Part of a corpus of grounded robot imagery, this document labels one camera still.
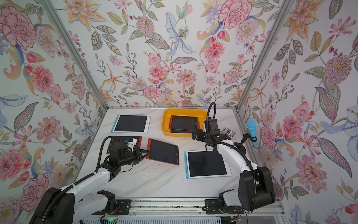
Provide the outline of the red writing tablet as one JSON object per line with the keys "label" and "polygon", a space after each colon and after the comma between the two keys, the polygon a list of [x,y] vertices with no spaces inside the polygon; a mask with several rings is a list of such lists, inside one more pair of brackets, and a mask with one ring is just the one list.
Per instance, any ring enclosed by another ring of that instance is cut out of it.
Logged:
{"label": "red writing tablet", "polygon": [[173,165],[179,165],[179,147],[155,139],[148,139],[148,160],[160,161]]}
{"label": "red writing tablet", "polygon": [[197,117],[172,115],[169,123],[171,133],[193,133],[199,127]]}
{"label": "red writing tablet", "polygon": [[117,142],[122,141],[125,143],[129,143],[129,142],[134,142],[134,139],[136,140],[136,147],[140,148],[141,147],[141,141],[142,141],[142,136],[117,136],[115,139],[111,139],[110,144],[107,148],[107,152],[106,154],[110,153],[110,148],[112,146],[114,146]]}

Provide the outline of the blue-edged writing tablet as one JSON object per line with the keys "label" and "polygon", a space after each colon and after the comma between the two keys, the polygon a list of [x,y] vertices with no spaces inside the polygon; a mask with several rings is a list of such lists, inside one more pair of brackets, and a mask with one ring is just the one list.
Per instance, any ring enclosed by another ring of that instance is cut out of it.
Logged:
{"label": "blue-edged writing tablet", "polygon": [[151,115],[119,114],[112,133],[148,133]]}
{"label": "blue-edged writing tablet", "polygon": [[232,176],[228,161],[216,151],[185,151],[184,159],[187,179]]}

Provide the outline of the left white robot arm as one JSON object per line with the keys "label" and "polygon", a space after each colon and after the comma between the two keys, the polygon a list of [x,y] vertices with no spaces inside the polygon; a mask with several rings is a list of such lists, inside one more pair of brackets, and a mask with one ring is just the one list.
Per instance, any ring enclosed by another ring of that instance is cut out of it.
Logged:
{"label": "left white robot arm", "polygon": [[125,165],[137,165],[144,160],[149,151],[141,149],[134,142],[119,140],[110,154],[102,159],[103,147],[100,148],[95,170],[85,177],[61,188],[50,188],[42,196],[30,223],[32,224],[75,224],[84,218],[103,212],[105,216],[120,209],[116,195],[100,190],[95,195],[89,194],[104,184],[112,181],[122,172]]}

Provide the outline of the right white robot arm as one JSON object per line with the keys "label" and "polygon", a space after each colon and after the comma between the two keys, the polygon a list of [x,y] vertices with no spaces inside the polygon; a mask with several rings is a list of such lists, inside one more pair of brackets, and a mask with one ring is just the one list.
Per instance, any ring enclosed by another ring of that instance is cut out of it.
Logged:
{"label": "right white robot arm", "polygon": [[237,190],[227,190],[219,194],[217,200],[221,210],[229,207],[242,207],[245,211],[253,211],[258,208],[273,204],[276,201],[273,181],[270,170],[250,161],[246,156],[244,143],[247,139],[257,142],[254,120],[249,120],[247,128],[249,133],[243,135],[240,143],[232,142],[218,128],[217,119],[208,118],[204,121],[205,129],[194,129],[192,139],[206,143],[213,147],[214,151],[228,160],[240,175]]}

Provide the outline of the yellow storage box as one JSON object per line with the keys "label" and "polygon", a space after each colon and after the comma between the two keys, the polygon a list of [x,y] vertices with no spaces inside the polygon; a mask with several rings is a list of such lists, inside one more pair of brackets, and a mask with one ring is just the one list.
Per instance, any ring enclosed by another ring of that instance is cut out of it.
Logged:
{"label": "yellow storage box", "polygon": [[165,136],[192,138],[192,133],[173,133],[170,131],[169,126],[172,122],[171,117],[174,115],[197,117],[198,118],[198,128],[201,130],[205,130],[204,120],[207,117],[207,113],[204,110],[190,109],[190,108],[169,108],[164,111],[163,118],[162,118],[161,130]]}

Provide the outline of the small printed card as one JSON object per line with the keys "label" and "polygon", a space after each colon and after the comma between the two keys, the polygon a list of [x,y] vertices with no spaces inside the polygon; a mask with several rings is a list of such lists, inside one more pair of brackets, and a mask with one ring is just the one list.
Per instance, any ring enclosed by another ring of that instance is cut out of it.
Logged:
{"label": "small printed card", "polygon": [[235,132],[232,131],[232,130],[230,130],[230,129],[228,129],[227,127],[225,127],[225,128],[222,130],[222,132],[223,132],[225,135],[229,136],[230,138],[233,138],[234,135],[235,135]]}

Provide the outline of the black microphone stand base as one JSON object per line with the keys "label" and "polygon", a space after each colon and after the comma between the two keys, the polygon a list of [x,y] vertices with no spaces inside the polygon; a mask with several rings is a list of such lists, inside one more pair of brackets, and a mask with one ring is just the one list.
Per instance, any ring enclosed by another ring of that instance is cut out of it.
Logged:
{"label": "black microphone stand base", "polygon": [[235,147],[241,151],[244,155],[246,154],[246,148],[241,144],[241,143],[238,143],[238,142],[235,142],[234,143]]}

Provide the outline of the blue microphone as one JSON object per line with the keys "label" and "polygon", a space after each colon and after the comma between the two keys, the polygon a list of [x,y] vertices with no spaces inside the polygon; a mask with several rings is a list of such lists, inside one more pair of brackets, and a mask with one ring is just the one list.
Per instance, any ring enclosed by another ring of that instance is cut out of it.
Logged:
{"label": "blue microphone", "polygon": [[250,119],[247,122],[247,129],[249,130],[250,139],[252,141],[253,147],[258,147],[258,141],[257,141],[257,123]]}

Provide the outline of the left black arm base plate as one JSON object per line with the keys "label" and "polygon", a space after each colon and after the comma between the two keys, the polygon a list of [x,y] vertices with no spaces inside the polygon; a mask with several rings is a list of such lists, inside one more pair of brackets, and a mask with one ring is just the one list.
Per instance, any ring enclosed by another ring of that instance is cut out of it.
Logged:
{"label": "left black arm base plate", "polygon": [[93,215],[128,215],[131,207],[131,200],[129,199],[116,199],[109,203],[104,210],[95,212]]}

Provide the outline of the aluminium front rail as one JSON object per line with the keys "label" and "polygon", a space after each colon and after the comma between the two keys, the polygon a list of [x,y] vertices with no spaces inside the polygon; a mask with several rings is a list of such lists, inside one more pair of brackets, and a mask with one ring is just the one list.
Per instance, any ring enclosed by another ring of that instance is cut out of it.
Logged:
{"label": "aluminium front rail", "polygon": [[[129,198],[129,214],[123,217],[205,217],[202,209],[206,206],[205,197],[134,197]],[[244,212],[244,217],[284,217],[284,209],[279,201]]]}

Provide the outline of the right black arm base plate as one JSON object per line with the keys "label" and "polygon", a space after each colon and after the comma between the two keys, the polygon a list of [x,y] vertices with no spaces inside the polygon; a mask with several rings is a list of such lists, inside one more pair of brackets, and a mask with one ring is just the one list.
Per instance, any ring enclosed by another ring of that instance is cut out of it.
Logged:
{"label": "right black arm base plate", "polygon": [[244,214],[242,207],[228,206],[221,199],[205,199],[202,210],[207,215],[241,215]]}

